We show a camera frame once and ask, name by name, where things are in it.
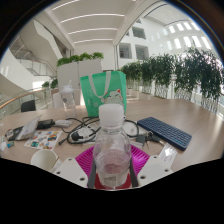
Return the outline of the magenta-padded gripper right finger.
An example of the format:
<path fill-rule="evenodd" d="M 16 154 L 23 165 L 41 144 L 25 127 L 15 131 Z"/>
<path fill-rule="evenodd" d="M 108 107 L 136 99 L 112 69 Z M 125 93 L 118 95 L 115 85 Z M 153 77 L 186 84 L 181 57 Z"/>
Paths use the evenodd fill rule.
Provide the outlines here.
<path fill-rule="evenodd" d="M 173 173 L 157 156 L 131 146 L 130 179 L 133 188 L 143 187 Z"/>

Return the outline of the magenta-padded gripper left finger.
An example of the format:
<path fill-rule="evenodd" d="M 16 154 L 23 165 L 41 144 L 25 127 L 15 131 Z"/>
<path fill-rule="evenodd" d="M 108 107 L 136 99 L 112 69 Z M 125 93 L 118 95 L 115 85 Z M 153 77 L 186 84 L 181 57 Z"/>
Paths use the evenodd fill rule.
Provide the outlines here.
<path fill-rule="evenodd" d="M 67 158 L 54 174 L 81 187 L 93 189 L 96 179 L 93 148 L 88 148 L 76 158 Z"/>

